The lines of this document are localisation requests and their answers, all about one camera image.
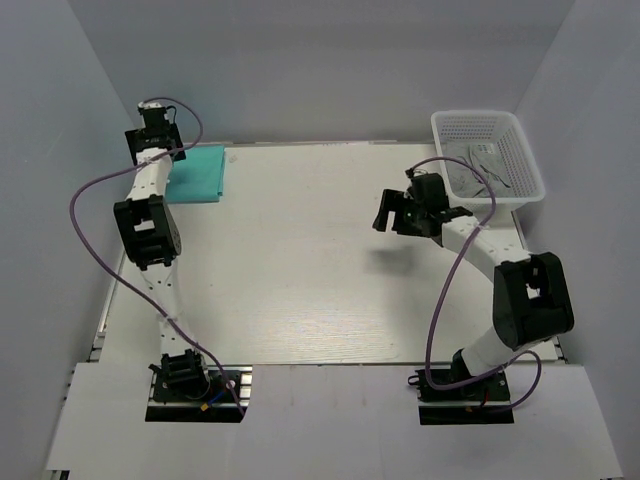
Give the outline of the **teal green t-shirt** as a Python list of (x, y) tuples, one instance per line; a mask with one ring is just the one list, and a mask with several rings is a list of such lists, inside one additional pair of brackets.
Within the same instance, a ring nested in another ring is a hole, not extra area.
[(224, 172), (224, 146), (195, 147), (173, 165), (165, 199), (170, 205), (216, 203), (223, 196)]

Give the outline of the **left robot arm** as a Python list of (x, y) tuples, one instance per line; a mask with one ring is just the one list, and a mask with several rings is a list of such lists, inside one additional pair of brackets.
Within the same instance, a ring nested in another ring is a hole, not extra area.
[(182, 318), (177, 275), (181, 238), (165, 199), (173, 162), (185, 157), (178, 152), (140, 168), (114, 215), (127, 257), (140, 270), (146, 294), (162, 309), (157, 315), (161, 360), (151, 369), (161, 387), (199, 399), (209, 392), (212, 377), (201, 353), (182, 337), (190, 330)]

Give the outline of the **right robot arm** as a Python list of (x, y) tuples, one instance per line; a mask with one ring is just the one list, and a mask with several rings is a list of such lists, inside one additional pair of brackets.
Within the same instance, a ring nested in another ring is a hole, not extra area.
[[(425, 377), (430, 388), (475, 398), (486, 389), (489, 377), (522, 355), (534, 355), (532, 347), (573, 329), (571, 300), (557, 255), (533, 254), (498, 242), (486, 228), (487, 221), (463, 207), (431, 212), (407, 192), (385, 189), (373, 228), (384, 232), (390, 214), (394, 215), (392, 230), (397, 234), (431, 239), (456, 254), (429, 323)], [(464, 261), (492, 283), (492, 324), (454, 354), (451, 381), (442, 384), (431, 374), (434, 337), (454, 276)]]

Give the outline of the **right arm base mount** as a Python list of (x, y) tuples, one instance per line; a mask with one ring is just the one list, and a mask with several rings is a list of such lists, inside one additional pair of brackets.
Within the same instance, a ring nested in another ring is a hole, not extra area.
[(509, 425), (514, 423), (506, 375), (498, 373), (472, 385), (436, 390), (426, 381), (425, 370), (407, 379), (418, 398), (422, 426)]

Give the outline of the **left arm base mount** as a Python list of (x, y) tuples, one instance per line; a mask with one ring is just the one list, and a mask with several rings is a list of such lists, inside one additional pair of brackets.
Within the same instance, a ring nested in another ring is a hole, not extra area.
[(243, 420), (231, 391), (238, 397), (244, 411), (248, 410), (253, 370), (232, 366), (226, 370), (225, 383), (217, 369), (209, 369), (209, 381), (194, 393), (184, 393), (171, 387), (153, 373), (145, 421), (148, 423), (222, 423), (234, 424)]

